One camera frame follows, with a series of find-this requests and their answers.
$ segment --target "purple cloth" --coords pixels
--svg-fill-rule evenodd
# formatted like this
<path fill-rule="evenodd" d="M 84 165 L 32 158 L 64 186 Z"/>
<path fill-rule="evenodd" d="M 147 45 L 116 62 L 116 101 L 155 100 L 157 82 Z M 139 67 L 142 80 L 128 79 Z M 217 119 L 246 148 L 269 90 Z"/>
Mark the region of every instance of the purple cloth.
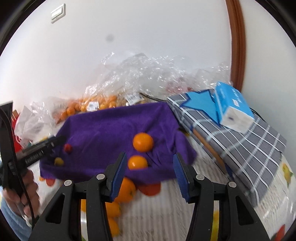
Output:
<path fill-rule="evenodd" d="M 179 152 L 187 164 L 192 164 L 196 152 L 166 103 L 140 104 L 118 107 L 69 117 L 57 135 L 64 135 L 66 143 L 73 146 L 71 154 L 63 147 L 54 149 L 53 158 L 40 161 L 43 178 L 86 181 L 114 163 L 120 152 L 129 159 L 133 155 L 144 156 L 148 168 L 129 170 L 125 176 L 136 184 L 153 184 L 175 178 L 173 155 Z M 133 147 L 133 137 L 146 132 L 154 140 L 154 148 L 139 153 Z M 54 158 L 61 157 L 65 165 L 54 166 Z"/>

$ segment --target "light switch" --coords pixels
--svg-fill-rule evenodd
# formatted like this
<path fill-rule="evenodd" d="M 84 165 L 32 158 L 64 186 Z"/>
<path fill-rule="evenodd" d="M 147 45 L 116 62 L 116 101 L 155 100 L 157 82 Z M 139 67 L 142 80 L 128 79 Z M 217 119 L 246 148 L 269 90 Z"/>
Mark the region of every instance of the light switch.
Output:
<path fill-rule="evenodd" d="M 55 21 L 64 17 L 66 15 L 66 4 L 64 3 L 61 6 L 57 7 L 50 14 L 51 14 L 51 23 L 54 23 Z"/>

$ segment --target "blue sleeve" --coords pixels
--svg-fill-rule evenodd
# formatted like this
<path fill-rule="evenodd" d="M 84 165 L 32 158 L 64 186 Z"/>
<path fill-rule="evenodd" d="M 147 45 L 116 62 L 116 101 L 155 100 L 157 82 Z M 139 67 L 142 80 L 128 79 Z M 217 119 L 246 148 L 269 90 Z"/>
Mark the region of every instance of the blue sleeve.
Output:
<path fill-rule="evenodd" d="M 9 223 L 14 233 L 21 241 L 28 241 L 31 235 L 31 228 L 27 226 L 25 220 L 10 210 L 4 198 L 1 202 L 1 211 Z"/>

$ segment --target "blue tissue box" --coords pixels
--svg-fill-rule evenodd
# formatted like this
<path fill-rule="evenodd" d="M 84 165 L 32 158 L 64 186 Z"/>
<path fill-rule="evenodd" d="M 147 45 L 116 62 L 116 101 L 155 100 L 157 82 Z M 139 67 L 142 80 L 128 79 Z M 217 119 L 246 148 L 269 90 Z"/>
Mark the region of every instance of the blue tissue box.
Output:
<path fill-rule="evenodd" d="M 242 94 L 232 86 L 217 82 L 215 104 L 219 123 L 240 133 L 246 133 L 254 122 L 254 115 Z"/>

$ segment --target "gray checkered cloth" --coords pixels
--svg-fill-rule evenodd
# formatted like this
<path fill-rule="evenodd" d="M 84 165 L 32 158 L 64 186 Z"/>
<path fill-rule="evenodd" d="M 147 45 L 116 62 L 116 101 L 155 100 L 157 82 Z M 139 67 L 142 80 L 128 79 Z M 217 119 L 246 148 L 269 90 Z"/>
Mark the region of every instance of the gray checkered cloth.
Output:
<path fill-rule="evenodd" d="M 236 182 L 251 204 L 257 206 L 274 179 L 286 140 L 257 115 L 245 134 L 219 127 L 203 111 L 180 107 L 187 99 L 185 94 L 171 96 L 168 104 L 180 124 L 202 147 L 192 133 L 193 128 L 214 148 L 225 163 L 226 177 Z M 219 166 L 213 155 L 204 150 Z"/>

